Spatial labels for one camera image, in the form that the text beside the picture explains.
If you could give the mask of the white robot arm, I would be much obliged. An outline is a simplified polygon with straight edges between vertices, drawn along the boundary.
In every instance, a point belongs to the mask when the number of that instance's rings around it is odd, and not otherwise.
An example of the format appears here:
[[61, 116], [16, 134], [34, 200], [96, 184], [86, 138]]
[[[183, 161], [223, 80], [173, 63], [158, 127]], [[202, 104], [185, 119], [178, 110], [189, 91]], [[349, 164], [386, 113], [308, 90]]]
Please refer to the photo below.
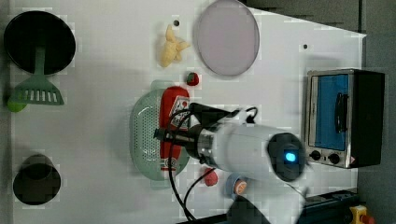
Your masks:
[[159, 128], [154, 137], [186, 148], [210, 167], [247, 181], [233, 196], [229, 224], [297, 224], [304, 210], [309, 165], [304, 144], [292, 133], [257, 124], [225, 122], [187, 131]]

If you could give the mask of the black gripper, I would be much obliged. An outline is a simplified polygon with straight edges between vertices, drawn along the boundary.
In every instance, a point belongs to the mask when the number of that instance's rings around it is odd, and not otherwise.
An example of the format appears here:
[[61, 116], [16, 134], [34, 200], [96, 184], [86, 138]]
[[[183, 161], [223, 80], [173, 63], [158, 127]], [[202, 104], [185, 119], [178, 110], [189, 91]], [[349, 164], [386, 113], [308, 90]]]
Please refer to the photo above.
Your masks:
[[195, 125], [187, 131], [159, 128], [155, 130], [154, 137], [184, 147], [187, 153], [199, 162], [214, 161], [212, 155], [214, 134], [204, 129], [202, 125]]

